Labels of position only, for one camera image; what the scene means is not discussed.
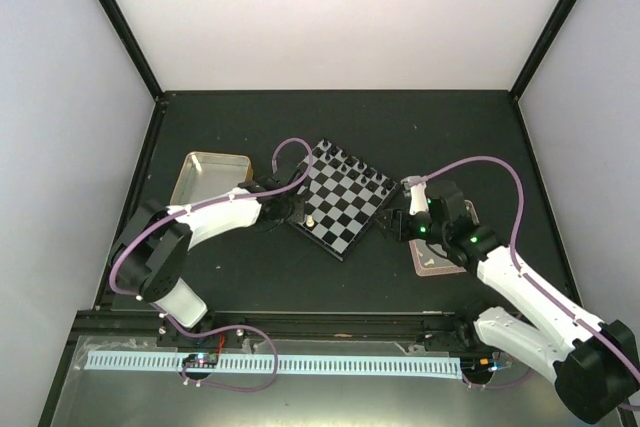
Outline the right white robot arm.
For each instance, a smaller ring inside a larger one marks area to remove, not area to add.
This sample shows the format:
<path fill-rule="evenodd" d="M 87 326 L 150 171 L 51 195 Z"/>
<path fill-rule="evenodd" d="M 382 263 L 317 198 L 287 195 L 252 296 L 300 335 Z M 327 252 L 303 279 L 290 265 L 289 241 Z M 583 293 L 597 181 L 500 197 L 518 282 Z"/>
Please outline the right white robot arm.
<path fill-rule="evenodd" d="M 495 347 L 555 388 L 580 420 L 595 424 L 639 390 L 636 340 L 620 321 L 606 323 L 548 283 L 487 225 L 477 221 L 453 182 L 403 180 L 410 199 L 385 211 L 380 223 L 399 242 L 436 246 L 447 261 L 475 276 L 521 314 L 502 307 L 475 310 L 454 326 L 457 343 Z"/>

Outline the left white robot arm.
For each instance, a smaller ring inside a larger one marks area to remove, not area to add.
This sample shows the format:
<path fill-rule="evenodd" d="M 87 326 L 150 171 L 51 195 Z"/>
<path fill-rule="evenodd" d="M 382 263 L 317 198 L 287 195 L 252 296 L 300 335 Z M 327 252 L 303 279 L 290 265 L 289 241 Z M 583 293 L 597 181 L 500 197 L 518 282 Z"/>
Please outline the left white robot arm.
<path fill-rule="evenodd" d="M 193 204 L 143 204 L 109 254 L 109 287 L 145 302 L 179 324 L 193 346 L 207 344 L 215 323 L 209 307 L 182 278 L 188 253 L 199 244 L 260 222 L 282 222 L 304 212 L 300 193 L 307 170 L 282 167 L 229 192 Z"/>

